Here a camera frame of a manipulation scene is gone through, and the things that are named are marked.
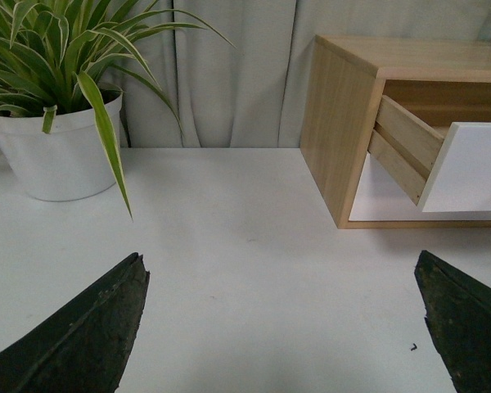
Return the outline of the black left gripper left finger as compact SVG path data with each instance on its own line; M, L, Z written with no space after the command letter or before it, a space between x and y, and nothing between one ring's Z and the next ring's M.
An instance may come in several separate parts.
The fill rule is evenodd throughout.
M133 349L150 274L132 253L0 352L0 392L114 392Z

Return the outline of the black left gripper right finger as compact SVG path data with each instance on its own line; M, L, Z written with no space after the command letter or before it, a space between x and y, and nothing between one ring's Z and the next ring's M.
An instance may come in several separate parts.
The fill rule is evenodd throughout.
M491 288L429 251L414 276L426 326L458 392L491 392Z

